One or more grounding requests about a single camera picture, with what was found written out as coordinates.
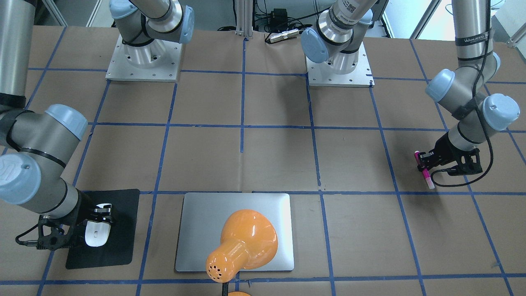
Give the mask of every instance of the metal connector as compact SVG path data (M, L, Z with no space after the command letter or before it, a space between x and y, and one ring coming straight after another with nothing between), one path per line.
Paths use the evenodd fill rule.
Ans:
M272 44L272 43L280 42L280 41L283 41L283 40L291 39L291 38L294 38L294 37L296 37L298 35L299 35L299 30L298 29L284 31L284 32L281 32L281 33L276 34L274 36L271 36L270 39L269 39L269 43Z

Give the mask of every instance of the orange object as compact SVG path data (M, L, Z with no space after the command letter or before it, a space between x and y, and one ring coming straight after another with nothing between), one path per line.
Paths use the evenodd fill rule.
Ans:
M267 264L277 251L278 235L270 221L254 210L239 210L225 222L221 245L208 256L206 270L212 280L225 283L241 269Z

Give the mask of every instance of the pink marker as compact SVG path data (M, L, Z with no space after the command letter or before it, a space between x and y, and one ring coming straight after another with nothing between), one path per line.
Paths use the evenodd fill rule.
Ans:
M420 153L420 151L414 152L414 158L417 160L417 164L420 165L420 159L418 158L418 153ZM431 180L431 176L429 175L428 169L423 169L422 175L424 176L429 189L434 189L433 180Z

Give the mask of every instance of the floor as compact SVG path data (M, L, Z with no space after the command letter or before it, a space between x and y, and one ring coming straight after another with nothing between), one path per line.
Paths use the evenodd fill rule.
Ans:
M480 182L430 191L416 170L413 152L456 123L423 91L456 68L453 43L366 38L376 85L330 88L308 86L298 39L205 31L186 46L177 84L110 82L117 37L35 27L26 94L35 112L62 103L90 121L66 181L141 191L133 260L66 270L67 250L14 242L37 215L2 203L0 295L220 295L205 273L174 272L183 195L195 191L291 196L295 269L241 272L232 291L526 295L526 116L492 138ZM502 67L486 91L526 106L526 65L504 44L495 51Z

